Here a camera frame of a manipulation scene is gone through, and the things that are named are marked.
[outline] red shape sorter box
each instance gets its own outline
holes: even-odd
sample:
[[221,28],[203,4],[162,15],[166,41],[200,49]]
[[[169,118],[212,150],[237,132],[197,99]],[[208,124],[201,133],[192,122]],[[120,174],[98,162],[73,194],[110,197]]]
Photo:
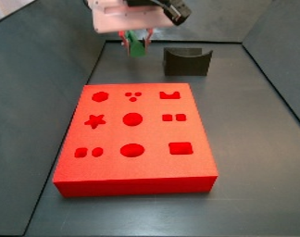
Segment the red shape sorter box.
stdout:
[[85,86],[54,175],[65,197],[209,192],[217,177],[189,84]]

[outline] black arch block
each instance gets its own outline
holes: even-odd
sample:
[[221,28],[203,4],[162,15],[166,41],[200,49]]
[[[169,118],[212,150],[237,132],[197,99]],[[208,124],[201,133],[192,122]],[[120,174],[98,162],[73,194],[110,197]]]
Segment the black arch block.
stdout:
[[203,54],[203,48],[165,48],[166,76],[208,76],[213,51]]

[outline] gray table surface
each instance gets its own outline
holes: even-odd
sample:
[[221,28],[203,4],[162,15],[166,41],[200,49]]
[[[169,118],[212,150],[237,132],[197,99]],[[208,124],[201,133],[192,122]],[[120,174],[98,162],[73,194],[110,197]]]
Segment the gray table surface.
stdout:
[[[207,77],[165,77],[164,47],[215,50]],[[211,193],[64,199],[49,180],[26,236],[300,235],[300,123],[240,44],[108,43],[90,84],[188,82],[220,178]]]

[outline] star-shaped hole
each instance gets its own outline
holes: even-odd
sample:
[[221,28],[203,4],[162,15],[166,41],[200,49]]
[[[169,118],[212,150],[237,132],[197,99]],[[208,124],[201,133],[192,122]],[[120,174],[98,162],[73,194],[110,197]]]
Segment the star-shaped hole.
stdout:
[[92,128],[96,129],[98,125],[106,124],[106,122],[104,121],[104,117],[105,115],[90,115],[90,120],[88,120],[85,124],[92,125]]

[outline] green shape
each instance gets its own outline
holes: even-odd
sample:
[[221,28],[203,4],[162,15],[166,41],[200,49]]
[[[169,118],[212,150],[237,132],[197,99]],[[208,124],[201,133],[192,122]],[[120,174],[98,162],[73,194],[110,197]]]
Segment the green shape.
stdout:
[[136,32],[128,31],[125,33],[125,37],[129,40],[130,56],[134,56],[134,57],[145,56],[145,46],[142,42],[138,40]]

